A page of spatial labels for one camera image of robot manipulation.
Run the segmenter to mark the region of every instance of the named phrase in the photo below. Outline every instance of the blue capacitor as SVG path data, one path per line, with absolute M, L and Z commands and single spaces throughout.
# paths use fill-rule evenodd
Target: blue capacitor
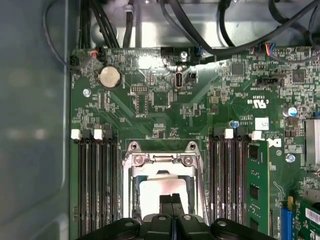
M 229 122 L 229 126 L 230 126 L 230 128 L 236 129 L 240 126 L 240 123 L 238 121 L 231 120 Z

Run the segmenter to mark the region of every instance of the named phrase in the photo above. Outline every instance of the sticker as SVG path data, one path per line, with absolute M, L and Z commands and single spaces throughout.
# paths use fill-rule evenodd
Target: sticker
M 311 211 L 310 209 L 305 209 L 305 216 L 307 219 L 310 219 L 311 221 L 315 222 L 316 224 L 320 225 L 320 215 L 314 211 Z
M 268 117 L 256 117 L 254 119 L 255 130 L 268 131 L 269 130 L 269 118 Z

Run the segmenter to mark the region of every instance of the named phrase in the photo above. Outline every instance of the barcode label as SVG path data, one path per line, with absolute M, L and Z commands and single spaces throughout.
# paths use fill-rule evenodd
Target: barcode label
M 320 225 L 320 215 L 318 213 L 315 213 L 314 211 L 311 211 L 310 209 L 306 208 L 305 216 L 307 219 L 310 219 L 311 221 Z

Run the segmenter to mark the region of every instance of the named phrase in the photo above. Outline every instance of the white label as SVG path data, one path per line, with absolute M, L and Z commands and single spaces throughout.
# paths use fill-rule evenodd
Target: white label
M 268 117 L 256 117 L 254 119 L 255 130 L 268 131 L 269 130 L 269 118 Z
M 320 225 L 320 215 L 318 213 L 315 213 L 314 211 L 311 211 L 310 209 L 306 208 L 305 216 L 307 219 L 310 219 L 311 221 Z
M 263 100 L 263 99 L 255 99 L 253 100 L 253 105 L 255 109 L 266 109 L 267 104 L 269 103 L 268 100 Z

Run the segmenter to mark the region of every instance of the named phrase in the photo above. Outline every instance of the capacitor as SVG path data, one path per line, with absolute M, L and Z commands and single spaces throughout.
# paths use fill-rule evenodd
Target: capacitor
M 298 115 L 298 110 L 294 106 L 291 106 L 291 107 L 286 107 L 282 113 L 283 113 L 283 116 L 285 116 L 286 118 L 289 118 L 289 117 L 294 118 Z
M 239 126 L 240 126 L 240 123 L 239 123 L 238 121 L 231 120 L 231 121 L 229 122 L 229 127 L 230 127 L 230 128 L 236 129 L 236 128 L 238 128 Z

